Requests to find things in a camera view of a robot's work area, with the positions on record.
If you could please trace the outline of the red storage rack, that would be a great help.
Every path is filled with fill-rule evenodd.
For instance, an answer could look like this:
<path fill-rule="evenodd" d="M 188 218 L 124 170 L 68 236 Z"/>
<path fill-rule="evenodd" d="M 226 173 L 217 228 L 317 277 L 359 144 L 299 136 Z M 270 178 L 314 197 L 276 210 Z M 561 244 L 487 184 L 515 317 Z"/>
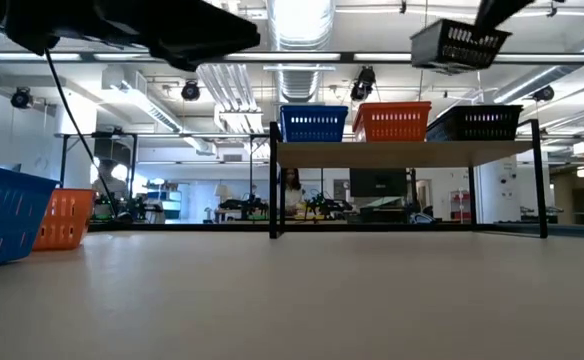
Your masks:
<path fill-rule="evenodd" d="M 450 192 L 449 213 L 452 222 L 461 224 L 471 222 L 471 200 L 472 197 L 468 190 L 458 189 Z"/>

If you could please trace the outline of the long linear ceiling light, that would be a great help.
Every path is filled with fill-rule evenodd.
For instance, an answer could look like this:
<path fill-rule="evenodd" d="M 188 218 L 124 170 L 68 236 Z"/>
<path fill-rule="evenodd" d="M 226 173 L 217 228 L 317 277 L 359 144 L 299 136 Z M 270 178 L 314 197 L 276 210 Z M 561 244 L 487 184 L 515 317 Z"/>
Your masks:
<path fill-rule="evenodd" d="M 52 59 L 61 62 L 86 63 L 158 63 L 161 59 L 147 52 L 53 52 Z M 34 63 L 44 56 L 29 52 L 0 51 L 0 63 Z M 212 63 L 327 63 L 327 64 L 395 64 L 409 65 L 407 52 L 242 52 L 211 60 Z M 584 65 L 584 53 L 502 53 L 497 65 Z"/>

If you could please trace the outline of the orange plastic basket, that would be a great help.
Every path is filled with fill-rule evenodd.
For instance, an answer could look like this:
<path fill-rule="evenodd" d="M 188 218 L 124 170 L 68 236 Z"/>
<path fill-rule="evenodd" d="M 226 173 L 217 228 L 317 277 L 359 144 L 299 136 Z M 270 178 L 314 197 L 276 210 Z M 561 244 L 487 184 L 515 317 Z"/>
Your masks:
<path fill-rule="evenodd" d="M 423 142 L 431 103 L 364 103 L 352 127 L 357 142 Z"/>
<path fill-rule="evenodd" d="M 93 214 L 95 191 L 55 189 L 50 198 L 33 251 L 73 250 L 86 235 Z"/>

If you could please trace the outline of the black aluminium table frame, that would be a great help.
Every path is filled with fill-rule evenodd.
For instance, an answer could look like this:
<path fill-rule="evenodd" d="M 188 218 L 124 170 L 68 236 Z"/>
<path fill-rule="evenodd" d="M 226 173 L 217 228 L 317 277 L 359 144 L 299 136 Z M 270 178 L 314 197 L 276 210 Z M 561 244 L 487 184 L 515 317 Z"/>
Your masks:
<path fill-rule="evenodd" d="M 547 226 L 552 236 L 584 238 L 584 225 Z M 228 224 L 122 224 L 102 223 L 88 227 L 91 233 L 116 231 L 172 231 L 172 232 L 269 232 L 268 223 L 238 222 Z M 339 224 L 327 223 L 287 223 L 279 232 L 503 232 L 509 234 L 540 235 L 540 226 L 535 223 L 497 223 L 497 224 Z"/>

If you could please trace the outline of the blue plastic basket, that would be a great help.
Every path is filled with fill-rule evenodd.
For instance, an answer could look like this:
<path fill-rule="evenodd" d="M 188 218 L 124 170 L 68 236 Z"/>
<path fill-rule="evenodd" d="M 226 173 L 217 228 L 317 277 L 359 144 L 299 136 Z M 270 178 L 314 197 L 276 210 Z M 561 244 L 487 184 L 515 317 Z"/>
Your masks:
<path fill-rule="evenodd" d="M 281 113 L 285 142 L 341 142 L 348 113 Z"/>
<path fill-rule="evenodd" d="M 281 113 L 293 113 L 293 112 L 303 112 L 303 113 L 323 113 L 323 112 L 333 112 L 333 113 L 348 113 L 349 108 L 347 106 L 338 105 L 283 105 L 280 107 Z"/>
<path fill-rule="evenodd" d="M 30 255 L 56 185 L 0 168 L 0 265 Z"/>

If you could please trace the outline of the black monitor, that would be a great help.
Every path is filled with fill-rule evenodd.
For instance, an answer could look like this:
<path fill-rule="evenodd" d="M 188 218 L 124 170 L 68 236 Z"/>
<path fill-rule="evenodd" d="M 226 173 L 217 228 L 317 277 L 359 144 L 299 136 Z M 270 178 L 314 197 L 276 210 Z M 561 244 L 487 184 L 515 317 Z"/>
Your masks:
<path fill-rule="evenodd" d="M 408 193 L 405 169 L 351 168 L 349 180 L 353 197 L 399 197 Z"/>

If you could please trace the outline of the black plastic basket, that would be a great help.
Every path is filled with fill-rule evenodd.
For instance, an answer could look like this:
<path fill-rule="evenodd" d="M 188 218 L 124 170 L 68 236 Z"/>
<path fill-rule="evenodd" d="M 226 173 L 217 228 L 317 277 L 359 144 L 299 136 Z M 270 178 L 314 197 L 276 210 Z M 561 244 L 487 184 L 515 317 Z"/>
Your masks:
<path fill-rule="evenodd" d="M 501 111 L 501 110 L 514 110 L 521 112 L 523 109 L 522 105 L 456 105 L 446 108 L 441 111 L 439 115 L 443 115 L 447 112 L 452 111 Z"/>
<path fill-rule="evenodd" d="M 426 141 L 512 141 L 520 113 L 514 110 L 447 112 L 427 127 Z"/>
<path fill-rule="evenodd" d="M 439 19 L 411 37 L 411 65 L 445 75 L 488 69 L 510 32 L 475 34 L 471 24 Z"/>

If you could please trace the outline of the wooden shelf with black legs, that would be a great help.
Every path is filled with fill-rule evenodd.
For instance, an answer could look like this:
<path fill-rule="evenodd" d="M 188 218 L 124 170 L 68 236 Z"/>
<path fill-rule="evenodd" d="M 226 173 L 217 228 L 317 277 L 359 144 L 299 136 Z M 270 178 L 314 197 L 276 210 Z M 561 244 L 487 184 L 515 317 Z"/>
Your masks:
<path fill-rule="evenodd" d="M 533 152 L 538 236 L 549 235 L 541 155 L 539 121 L 522 123 L 531 131 L 529 141 L 453 141 L 453 142 L 309 142 L 285 143 L 278 125 L 271 124 L 269 160 L 269 223 L 272 239 L 286 232 L 314 232 L 315 225 L 287 225 L 285 215 L 285 172 L 288 168 L 465 168 L 469 193 L 475 194 L 474 169 L 512 155 Z"/>

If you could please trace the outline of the silver ventilation duct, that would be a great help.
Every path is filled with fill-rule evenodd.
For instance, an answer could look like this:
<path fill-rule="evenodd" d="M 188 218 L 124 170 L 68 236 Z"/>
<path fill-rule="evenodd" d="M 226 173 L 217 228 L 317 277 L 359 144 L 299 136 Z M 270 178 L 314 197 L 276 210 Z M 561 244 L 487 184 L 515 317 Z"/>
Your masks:
<path fill-rule="evenodd" d="M 313 52 L 328 47 L 333 30 L 335 0 L 267 0 L 270 49 Z M 310 70 L 277 70 L 279 99 L 308 103 L 317 98 L 323 74 Z"/>

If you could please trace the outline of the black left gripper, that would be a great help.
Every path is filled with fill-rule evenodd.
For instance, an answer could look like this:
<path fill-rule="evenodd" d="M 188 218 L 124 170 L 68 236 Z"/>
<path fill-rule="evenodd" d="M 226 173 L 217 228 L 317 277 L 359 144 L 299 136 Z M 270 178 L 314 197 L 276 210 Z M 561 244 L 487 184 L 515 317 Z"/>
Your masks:
<path fill-rule="evenodd" d="M 184 71 L 261 41 L 256 24 L 205 0 L 62 0 L 62 6 L 57 37 L 148 47 L 151 57 Z"/>

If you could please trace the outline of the black background rig frame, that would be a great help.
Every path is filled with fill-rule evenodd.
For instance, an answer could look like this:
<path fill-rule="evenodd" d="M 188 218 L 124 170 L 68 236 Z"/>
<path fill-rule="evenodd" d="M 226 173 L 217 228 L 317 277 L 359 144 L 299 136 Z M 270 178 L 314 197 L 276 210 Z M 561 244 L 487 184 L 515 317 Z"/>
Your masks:
<path fill-rule="evenodd" d="M 97 158 L 116 161 L 127 168 L 128 195 L 119 205 L 116 217 L 98 218 L 106 221 L 126 221 L 129 202 L 133 200 L 133 182 L 136 178 L 139 135 L 121 129 L 95 131 L 87 134 L 56 133 L 61 140 L 59 182 L 61 188 L 92 189 L 92 167 L 97 167 Z"/>

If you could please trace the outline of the person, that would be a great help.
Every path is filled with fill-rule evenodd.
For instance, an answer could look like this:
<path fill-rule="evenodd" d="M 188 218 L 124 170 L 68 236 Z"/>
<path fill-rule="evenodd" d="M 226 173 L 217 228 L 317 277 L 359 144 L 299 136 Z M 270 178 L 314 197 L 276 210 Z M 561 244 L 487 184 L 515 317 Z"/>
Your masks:
<path fill-rule="evenodd" d="M 299 171 L 296 168 L 287 168 L 283 178 L 285 213 L 287 216 L 294 216 L 298 211 L 297 206 L 303 201 Z"/>
<path fill-rule="evenodd" d="M 125 181 L 127 168 L 111 159 L 97 158 L 97 167 L 92 167 L 92 189 L 95 192 L 94 216 L 116 217 L 119 205 L 128 195 Z"/>

